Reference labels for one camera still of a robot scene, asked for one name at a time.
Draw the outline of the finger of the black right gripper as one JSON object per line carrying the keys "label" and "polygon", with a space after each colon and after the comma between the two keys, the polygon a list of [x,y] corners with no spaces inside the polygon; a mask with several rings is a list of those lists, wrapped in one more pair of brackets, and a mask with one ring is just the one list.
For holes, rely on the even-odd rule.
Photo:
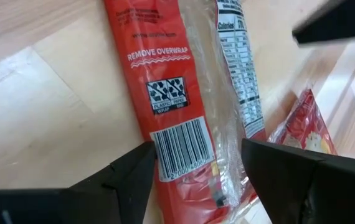
{"label": "finger of the black right gripper", "polygon": [[355,0],[326,1],[291,34],[299,44],[355,38]]}

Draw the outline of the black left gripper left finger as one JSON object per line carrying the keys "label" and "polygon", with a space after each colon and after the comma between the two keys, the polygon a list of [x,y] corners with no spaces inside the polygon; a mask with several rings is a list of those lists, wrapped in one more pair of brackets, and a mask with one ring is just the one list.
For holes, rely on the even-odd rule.
{"label": "black left gripper left finger", "polygon": [[144,142],[71,186],[69,222],[143,223],[155,162],[154,142]]}

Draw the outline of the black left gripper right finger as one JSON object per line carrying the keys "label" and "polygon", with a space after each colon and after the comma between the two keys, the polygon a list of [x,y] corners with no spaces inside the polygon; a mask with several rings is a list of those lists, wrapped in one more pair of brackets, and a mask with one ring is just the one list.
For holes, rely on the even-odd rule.
{"label": "black left gripper right finger", "polygon": [[243,139],[242,161],[272,223],[355,223],[355,159]]}

